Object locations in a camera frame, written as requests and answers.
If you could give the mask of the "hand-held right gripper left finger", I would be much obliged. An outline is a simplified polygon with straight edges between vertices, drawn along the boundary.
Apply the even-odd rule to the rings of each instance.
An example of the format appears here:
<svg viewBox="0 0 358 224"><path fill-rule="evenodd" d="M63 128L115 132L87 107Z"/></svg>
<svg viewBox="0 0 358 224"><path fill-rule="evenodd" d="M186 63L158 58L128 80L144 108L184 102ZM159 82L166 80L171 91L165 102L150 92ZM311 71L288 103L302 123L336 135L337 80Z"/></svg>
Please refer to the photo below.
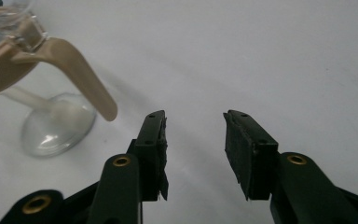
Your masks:
<svg viewBox="0 0 358 224"><path fill-rule="evenodd" d="M154 202L159 196L164 200L168 198L166 120L164 110L147 115L128 149L139 162L143 202Z"/></svg>

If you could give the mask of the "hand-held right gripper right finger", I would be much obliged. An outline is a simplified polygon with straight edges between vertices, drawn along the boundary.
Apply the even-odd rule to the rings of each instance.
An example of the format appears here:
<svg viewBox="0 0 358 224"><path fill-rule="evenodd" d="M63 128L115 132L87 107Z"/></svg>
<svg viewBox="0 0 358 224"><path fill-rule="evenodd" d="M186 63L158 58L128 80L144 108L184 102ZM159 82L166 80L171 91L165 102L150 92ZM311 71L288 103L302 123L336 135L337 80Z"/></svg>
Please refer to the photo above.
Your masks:
<svg viewBox="0 0 358 224"><path fill-rule="evenodd" d="M268 200L274 182L278 142L250 115L236 110L224 114L225 152L247 200Z"/></svg>

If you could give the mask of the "clear stemmed glass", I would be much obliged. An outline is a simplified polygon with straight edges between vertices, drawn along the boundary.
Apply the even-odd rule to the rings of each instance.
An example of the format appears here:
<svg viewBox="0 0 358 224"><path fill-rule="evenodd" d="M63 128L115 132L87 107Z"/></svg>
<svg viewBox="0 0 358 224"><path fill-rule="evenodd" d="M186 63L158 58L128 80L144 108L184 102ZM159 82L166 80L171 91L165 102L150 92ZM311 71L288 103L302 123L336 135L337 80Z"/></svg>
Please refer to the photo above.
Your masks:
<svg viewBox="0 0 358 224"><path fill-rule="evenodd" d="M21 147L33 157L52 157L74 147L96 119L95 108L81 94L64 92L48 99L12 87L2 95L31 108L21 127Z"/></svg>

